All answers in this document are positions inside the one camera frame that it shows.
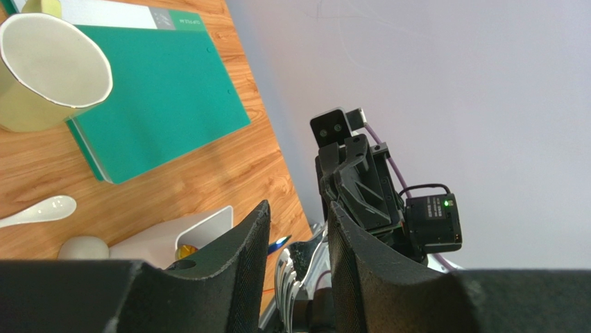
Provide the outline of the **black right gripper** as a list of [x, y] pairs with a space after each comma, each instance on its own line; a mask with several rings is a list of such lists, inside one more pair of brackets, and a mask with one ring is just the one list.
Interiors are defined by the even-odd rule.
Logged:
[[321, 144], [315, 159], [323, 209], [338, 203], [362, 230], [398, 253], [424, 264], [429, 254], [461, 249], [455, 195], [431, 183], [396, 191], [386, 144], [365, 135]]

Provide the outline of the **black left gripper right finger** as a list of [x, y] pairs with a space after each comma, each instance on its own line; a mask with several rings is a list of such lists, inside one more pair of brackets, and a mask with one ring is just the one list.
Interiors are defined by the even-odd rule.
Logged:
[[389, 248], [332, 203], [337, 332], [589, 332], [590, 272], [440, 273]]

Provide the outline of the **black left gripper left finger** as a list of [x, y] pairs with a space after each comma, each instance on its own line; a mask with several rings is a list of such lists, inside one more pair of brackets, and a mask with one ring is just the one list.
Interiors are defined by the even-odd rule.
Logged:
[[2, 332], [257, 332], [271, 208], [166, 269], [142, 260], [3, 260]]

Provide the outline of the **gold spoon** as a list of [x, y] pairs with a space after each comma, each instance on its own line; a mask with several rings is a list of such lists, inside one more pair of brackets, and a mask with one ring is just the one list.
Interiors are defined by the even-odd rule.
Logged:
[[175, 251], [175, 259], [184, 259], [198, 251], [198, 248], [190, 244], [179, 245]]

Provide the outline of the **white compartment organizer box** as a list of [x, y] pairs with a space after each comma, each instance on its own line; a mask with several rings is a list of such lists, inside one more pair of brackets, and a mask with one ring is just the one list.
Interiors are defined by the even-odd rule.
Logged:
[[111, 259], [143, 260], [156, 268], [176, 261], [183, 245], [201, 249], [233, 228], [234, 210], [228, 205], [153, 225], [110, 246]]

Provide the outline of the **iridescent purple knife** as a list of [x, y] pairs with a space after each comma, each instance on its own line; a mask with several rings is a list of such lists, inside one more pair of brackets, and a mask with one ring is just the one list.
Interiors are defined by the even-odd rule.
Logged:
[[268, 245], [267, 255], [272, 255], [273, 253], [277, 252], [281, 247], [283, 247], [291, 238], [291, 235], [281, 237], [278, 240], [270, 243]]

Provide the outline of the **silver fork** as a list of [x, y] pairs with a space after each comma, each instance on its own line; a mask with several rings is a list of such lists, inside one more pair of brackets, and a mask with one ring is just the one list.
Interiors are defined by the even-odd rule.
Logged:
[[275, 268], [275, 301], [286, 332], [292, 332], [292, 317], [296, 298], [308, 299], [314, 294], [318, 281], [330, 271], [327, 225], [315, 225], [308, 241], [295, 241], [280, 253]]

